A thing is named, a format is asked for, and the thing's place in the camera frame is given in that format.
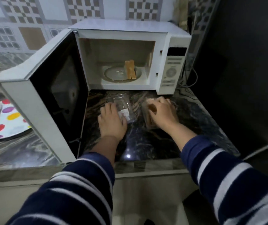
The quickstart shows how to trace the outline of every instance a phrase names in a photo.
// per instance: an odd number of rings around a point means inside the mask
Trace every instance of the open microwave door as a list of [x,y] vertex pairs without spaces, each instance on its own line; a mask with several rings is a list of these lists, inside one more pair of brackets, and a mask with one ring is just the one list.
[[2,71],[0,90],[61,162],[79,156],[88,89],[72,30]]

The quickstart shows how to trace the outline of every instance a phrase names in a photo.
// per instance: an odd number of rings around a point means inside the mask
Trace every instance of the white microwave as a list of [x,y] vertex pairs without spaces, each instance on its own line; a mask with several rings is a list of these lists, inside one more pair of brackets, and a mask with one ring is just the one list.
[[[57,158],[72,162],[80,156],[88,91],[173,94],[190,40],[169,22],[85,19],[0,72],[0,90]],[[134,61],[135,78],[126,78],[126,60]]]

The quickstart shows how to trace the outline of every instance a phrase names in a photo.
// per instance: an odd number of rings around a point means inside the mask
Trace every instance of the microwave control panel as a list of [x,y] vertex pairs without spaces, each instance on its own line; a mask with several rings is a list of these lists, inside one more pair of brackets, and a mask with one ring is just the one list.
[[158,94],[173,94],[185,61],[187,48],[170,47],[165,60]]

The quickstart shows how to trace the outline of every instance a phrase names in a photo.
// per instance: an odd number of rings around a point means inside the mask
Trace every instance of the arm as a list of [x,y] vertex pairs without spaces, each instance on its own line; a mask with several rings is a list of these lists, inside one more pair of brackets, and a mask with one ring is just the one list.
[[53,175],[6,224],[112,223],[114,157],[127,121],[120,120],[115,104],[107,103],[98,122],[101,139],[93,149]]
[[268,177],[178,122],[169,99],[152,102],[155,123],[174,139],[181,159],[220,224],[267,224]]

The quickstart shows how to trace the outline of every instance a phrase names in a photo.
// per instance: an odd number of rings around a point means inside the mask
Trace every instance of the striped sleeve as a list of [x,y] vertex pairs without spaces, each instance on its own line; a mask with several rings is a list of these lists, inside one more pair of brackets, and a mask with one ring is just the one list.
[[203,135],[192,138],[181,158],[220,224],[268,224],[268,177]]
[[30,195],[6,224],[111,224],[113,184],[109,160],[86,153]]

